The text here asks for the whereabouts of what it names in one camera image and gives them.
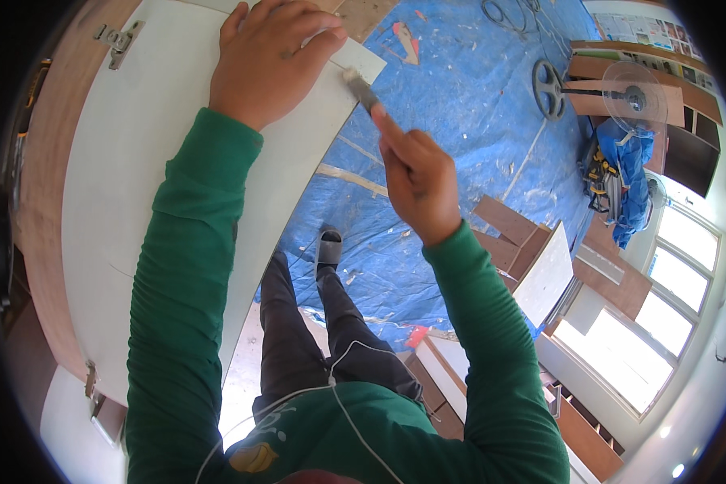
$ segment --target slipper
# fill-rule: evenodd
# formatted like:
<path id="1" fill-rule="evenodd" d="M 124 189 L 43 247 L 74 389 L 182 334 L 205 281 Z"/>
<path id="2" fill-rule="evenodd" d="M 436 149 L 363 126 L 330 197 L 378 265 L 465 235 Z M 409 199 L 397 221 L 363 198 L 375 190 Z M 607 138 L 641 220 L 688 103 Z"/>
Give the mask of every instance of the slipper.
<path id="1" fill-rule="evenodd" d="M 336 227 L 326 225 L 317 234 L 317 251 L 315 252 L 314 276 L 323 267 L 332 267 L 334 271 L 341 260 L 342 238 Z"/>

